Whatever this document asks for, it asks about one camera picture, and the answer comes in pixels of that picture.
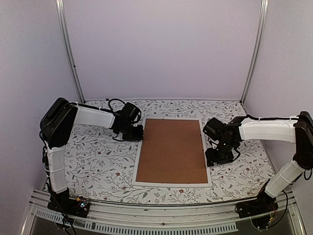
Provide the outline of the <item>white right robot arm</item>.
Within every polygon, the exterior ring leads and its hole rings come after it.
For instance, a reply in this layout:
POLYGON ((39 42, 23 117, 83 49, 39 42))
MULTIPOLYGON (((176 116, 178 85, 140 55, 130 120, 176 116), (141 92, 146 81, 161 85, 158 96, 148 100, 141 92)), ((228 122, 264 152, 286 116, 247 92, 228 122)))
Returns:
POLYGON ((253 202, 256 213, 264 213, 272 205, 272 199, 294 184, 305 171, 313 168, 313 119, 302 111, 291 117, 237 116, 229 123, 211 118, 203 128, 216 147, 205 152, 207 165, 227 164, 235 161, 233 151, 241 142, 260 140, 268 153, 276 153, 285 164, 276 160, 281 168, 271 177, 253 202))

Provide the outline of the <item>floral patterned table mat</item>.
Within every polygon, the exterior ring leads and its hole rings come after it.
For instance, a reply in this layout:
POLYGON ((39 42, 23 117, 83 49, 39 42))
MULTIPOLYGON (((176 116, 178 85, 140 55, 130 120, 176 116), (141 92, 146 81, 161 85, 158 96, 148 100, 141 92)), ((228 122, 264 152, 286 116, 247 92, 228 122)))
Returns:
MULTIPOLYGON (((125 100, 149 118, 210 118, 229 122, 246 113, 238 101, 125 100)), ((231 164, 210 167, 212 187, 156 188, 133 186, 136 142, 118 142, 111 130, 76 125, 65 152, 65 176, 70 195, 132 204, 200 204, 254 197, 273 176, 270 160, 258 140, 241 143, 231 164)))

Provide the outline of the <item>right aluminium corner post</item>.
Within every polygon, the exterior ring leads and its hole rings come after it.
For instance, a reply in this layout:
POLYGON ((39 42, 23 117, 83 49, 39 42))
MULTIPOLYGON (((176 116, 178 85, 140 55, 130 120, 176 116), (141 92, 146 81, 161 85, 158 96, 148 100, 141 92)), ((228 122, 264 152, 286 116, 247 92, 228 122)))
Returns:
POLYGON ((253 48, 252 57, 251 57, 251 61, 250 61, 249 68, 248 68, 248 73, 247 73, 244 89, 243 89, 241 99, 240 99, 240 103, 243 106, 245 105, 247 98, 248 98, 248 94, 250 91, 250 87, 252 84, 253 76, 254 76, 257 61, 258 61, 259 52, 261 49, 263 34, 264 34, 266 21, 267 21, 268 3, 269 3, 268 0, 261 1, 256 39, 254 43, 254 48, 253 48))

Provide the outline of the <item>left aluminium corner post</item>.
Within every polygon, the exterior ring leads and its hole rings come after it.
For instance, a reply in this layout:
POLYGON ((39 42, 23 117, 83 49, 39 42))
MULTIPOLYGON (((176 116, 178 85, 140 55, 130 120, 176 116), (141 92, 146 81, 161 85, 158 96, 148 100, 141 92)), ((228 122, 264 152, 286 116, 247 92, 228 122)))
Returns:
POLYGON ((71 76, 73 79, 74 87, 75 87, 76 93, 78 95, 78 100, 81 103, 85 103, 86 99, 85 99, 85 96, 83 94, 82 85, 81 85, 80 80, 79 80, 77 67, 75 64, 75 60, 74 60, 74 56, 73 56, 73 52, 72 52, 72 48, 71 48, 71 44, 70 44, 64 1, 63 0, 56 0, 55 3, 56 3, 56 10, 57 10, 57 15, 58 15, 58 21, 59 21, 59 25, 60 25, 61 35, 63 38, 65 51, 66 51, 66 55, 67 55, 67 60, 69 63, 69 68, 70 68, 71 76))

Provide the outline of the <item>aluminium corner post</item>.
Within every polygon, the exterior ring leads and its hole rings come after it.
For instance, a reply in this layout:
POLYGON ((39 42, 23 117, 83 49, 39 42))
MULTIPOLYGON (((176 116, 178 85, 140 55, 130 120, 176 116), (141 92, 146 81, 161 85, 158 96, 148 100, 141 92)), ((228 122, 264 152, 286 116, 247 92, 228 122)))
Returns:
POLYGON ((70 44, 64 1, 63 0, 56 0, 55 3, 56 3, 56 10, 57 10, 57 15, 58 15, 58 21, 59 21, 59 25, 60 25, 61 35, 63 38, 65 51, 66 51, 66 55, 67 55, 67 60, 69 63, 69 68, 70 68, 71 76, 73 79, 74 87, 75 87, 76 93, 78 95, 78 100, 81 103, 85 103, 86 99, 85 99, 85 96, 83 94, 82 85, 81 85, 80 80, 79 80, 77 67, 75 64, 75 60, 74 60, 74 56, 73 56, 73 52, 72 52, 72 48, 71 48, 71 44, 70 44))
POLYGON ((248 73, 247 73, 244 89, 243 89, 241 99, 240 99, 240 103, 243 106, 245 105, 247 98, 248 98, 248 94, 250 91, 250 87, 252 84, 253 76, 254 76, 257 61, 258 61, 259 52, 261 49, 263 34, 264 34, 266 21, 267 21, 268 3, 269 3, 268 0, 261 1, 256 39, 254 43, 254 48, 253 48, 252 57, 251 57, 251 61, 250 61, 249 68, 248 68, 248 73))

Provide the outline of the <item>front aluminium rail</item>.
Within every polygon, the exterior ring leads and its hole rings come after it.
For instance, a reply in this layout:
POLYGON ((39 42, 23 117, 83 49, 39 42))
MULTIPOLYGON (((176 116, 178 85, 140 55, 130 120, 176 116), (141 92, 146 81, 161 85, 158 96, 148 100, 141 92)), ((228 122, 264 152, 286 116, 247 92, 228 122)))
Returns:
POLYGON ((34 190, 26 208, 22 235, 305 235, 299 208, 291 191, 277 197, 278 210, 266 229, 264 213, 241 218, 236 202, 195 205, 136 205, 91 201, 85 218, 68 224, 49 210, 49 194, 34 190))

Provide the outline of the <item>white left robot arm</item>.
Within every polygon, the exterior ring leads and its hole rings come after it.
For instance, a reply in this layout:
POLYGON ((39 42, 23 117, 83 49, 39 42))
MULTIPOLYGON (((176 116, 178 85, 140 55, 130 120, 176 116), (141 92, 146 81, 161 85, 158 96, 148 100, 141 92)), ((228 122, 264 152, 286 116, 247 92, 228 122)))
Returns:
POLYGON ((63 97, 49 108, 40 122, 40 138, 44 142, 44 164, 52 191, 57 195, 53 203, 61 212, 69 212, 73 203, 64 194, 68 187, 65 179, 65 149, 75 125, 98 126, 122 135, 123 141, 143 140, 143 126, 139 124, 141 110, 132 103, 124 103, 121 110, 103 109, 63 97))

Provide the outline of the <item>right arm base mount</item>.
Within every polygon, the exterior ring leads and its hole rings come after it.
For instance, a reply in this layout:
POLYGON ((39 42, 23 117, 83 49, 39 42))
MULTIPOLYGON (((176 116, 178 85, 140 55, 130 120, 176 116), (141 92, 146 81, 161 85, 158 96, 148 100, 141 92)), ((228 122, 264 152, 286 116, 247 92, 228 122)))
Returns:
POLYGON ((237 203, 235 206, 235 212, 240 218, 255 216, 270 211, 276 211, 278 204, 276 198, 268 196, 265 192, 261 192, 257 195, 256 199, 237 203))

